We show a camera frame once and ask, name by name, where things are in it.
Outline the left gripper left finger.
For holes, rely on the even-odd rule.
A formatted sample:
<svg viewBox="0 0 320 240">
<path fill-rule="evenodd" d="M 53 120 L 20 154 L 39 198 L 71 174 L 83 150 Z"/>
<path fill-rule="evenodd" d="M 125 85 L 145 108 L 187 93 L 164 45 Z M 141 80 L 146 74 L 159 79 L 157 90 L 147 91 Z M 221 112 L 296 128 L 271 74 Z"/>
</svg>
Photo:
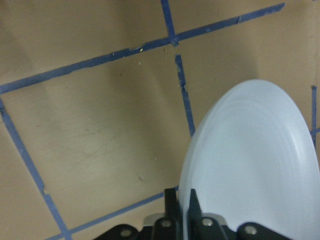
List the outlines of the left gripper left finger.
<svg viewBox="0 0 320 240">
<path fill-rule="evenodd" d="M 152 228 L 152 239 L 183 239 L 182 215 L 175 188 L 164 190 L 164 215 L 155 221 Z"/>
</svg>

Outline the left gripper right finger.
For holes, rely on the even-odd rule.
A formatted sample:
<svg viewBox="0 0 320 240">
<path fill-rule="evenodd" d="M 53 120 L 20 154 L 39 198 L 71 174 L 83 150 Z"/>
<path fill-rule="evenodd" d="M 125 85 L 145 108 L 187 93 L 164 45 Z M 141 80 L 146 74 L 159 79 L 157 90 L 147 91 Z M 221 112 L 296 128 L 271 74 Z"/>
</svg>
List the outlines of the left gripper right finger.
<svg viewBox="0 0 320 240">
<path fill-rule="evenodd" d="M 234 240 L 235 233 L 210 216 L 204 216 L 195 189 L 190 191 L 188 209 L 189 240 Z"/>
</svg>

